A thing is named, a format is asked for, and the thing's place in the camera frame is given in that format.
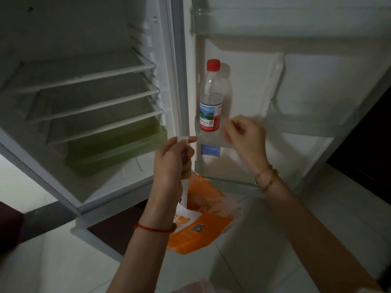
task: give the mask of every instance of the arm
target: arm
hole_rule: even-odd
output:
[[[268,168],[265,129],[249,118],[227,120],[224,136],[257,175],[263,188],[274,173]],[[354,256],[293,195],[281,178],[266,190],[265,200],[281,223],[289,242],[321,293],[354,293],[381,288]]]
[[[177,143],[176,137],[155,152],[153,186],[140,225],[171,228],[183,191],[180,180],[190,177],[193,154],[194,149],[185,142]],[[168,233],[137,228],[107,292],[154,292],[168,241]]]

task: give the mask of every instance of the orange plastic bag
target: orange plastic bag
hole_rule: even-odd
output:
[[[231,228],[239,216],[239,204],[225,197],[196,173],[183,182],[182,201],[174,218],[177,229],[170,235],[167,249],[188,254],[211,244]]]

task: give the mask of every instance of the blue sticker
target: blue sticker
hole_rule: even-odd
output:
[[[203,155],[220,156],[220,147],[202,145]]]

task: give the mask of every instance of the plastic bottle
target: plastic bottle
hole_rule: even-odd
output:
[[[208,60],[199,96],[199,127],[205,132],[217,131],[223,100],[223,82],[219,77],[220,61]]]

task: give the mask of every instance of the qr code on bottle label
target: qr code on bottle label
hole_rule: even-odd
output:
[[[205,227],[205,225],[197,224],[197,225],[194,225],[192,228],[190,228],[190,230],[197,232],[197,233],[200,233],[204,229],[204,227]]]

